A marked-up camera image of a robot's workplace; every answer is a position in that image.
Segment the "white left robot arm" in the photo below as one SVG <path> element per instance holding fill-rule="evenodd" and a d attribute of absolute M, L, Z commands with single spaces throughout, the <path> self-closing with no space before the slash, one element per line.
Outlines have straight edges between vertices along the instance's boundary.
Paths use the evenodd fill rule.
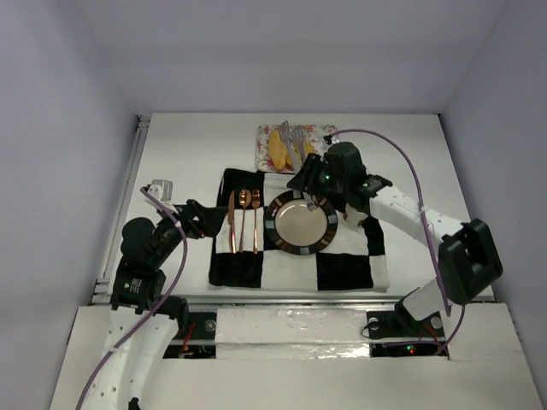
<path fill-rule="evenodd" d="M 138 217 L 122 228 L 103 357 L 85 382 L 78 409 L 143 408 L 145 389 L 168 345 L 189 325 L 187 300 L 174 295 L 162 265 L 189 240 L 216 237 L 228 213 L 195 200 L 150 202 L 161 216 L 157 223 Z"/>

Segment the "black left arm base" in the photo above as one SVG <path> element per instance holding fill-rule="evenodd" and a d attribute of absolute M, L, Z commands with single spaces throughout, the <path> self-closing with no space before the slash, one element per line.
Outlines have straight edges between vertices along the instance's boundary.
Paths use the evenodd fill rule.
<path fill-rule="evenodd" d="M 217 311 L 212 307 L 189 307 L 174 339 L 166 347 L 164 359 L 214 359 Z"/>

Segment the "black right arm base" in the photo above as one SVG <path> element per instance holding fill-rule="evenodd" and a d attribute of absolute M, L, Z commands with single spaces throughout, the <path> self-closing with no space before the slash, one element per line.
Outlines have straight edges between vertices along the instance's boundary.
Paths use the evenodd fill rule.
<path fill-rule="evenodd" d="M 367 323 L 362 328 L 362 335 L 372 340 L 418 340 L 431 337 L 434 342 L 440 342 L 445 339 L 440 312 L 430 313 L 424 319 L 415 319 L 403 301 L 397 302 L 392 310 L 367 312 Z"/>

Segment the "silver metal tongs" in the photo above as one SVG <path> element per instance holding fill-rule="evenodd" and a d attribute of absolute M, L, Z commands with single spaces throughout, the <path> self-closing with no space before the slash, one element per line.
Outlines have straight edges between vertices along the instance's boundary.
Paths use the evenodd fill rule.
<path fill-rule="evenodd" d="M 300 150 L 302 162 L 304 163 L 306 157 L 304 157 L 304 136 L 302 128 L 300 126 L 295 126 L 293 129 L 291 129 L 289 123 L 287 121 L 284 121 L 279 125 L 278 130 L 281 136 L 281 140 L 286 146 L 287 152 L 290 152 L 290 154 L 292 155 L 292 160 L 296 160 L 293 152 L 293 147 L 296 146 Z M 294 172 L 297 173 L 301 167 L 302 166 L 295 167 Z"/>

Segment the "light yellow bread slice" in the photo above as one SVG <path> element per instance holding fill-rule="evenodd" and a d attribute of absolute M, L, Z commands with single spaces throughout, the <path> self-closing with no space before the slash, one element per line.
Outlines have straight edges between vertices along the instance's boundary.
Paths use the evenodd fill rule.
<path fill-rule="evenodd" d="M 292 170 L 292 164 L 288 162 L 289 156 L 285 144 L 281 140 L 278 130 L 272 130 L 269 136 L 268 153 L 273 166 L 279 170 Z"/>

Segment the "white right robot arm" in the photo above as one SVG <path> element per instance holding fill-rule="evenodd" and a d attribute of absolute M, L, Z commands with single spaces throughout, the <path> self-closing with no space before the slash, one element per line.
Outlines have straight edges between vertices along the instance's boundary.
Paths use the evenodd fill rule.
<path fill-rule="evenodd" d="M 372 217 L 423 244 L 435 277 L 398 303 L 415 321 L 453 305 L 464 307 L 503 274 L 490 227 L 480 219 L 463 222 L 428 208 L 423 198 L 404 194 L 390 180 L 369 173 L 358 148 L 335 143 L 324 155 L 311 153 L 294 166 L 288 187 L 311 196 L 338 194 L 345 219 L 357 226 Z"/>

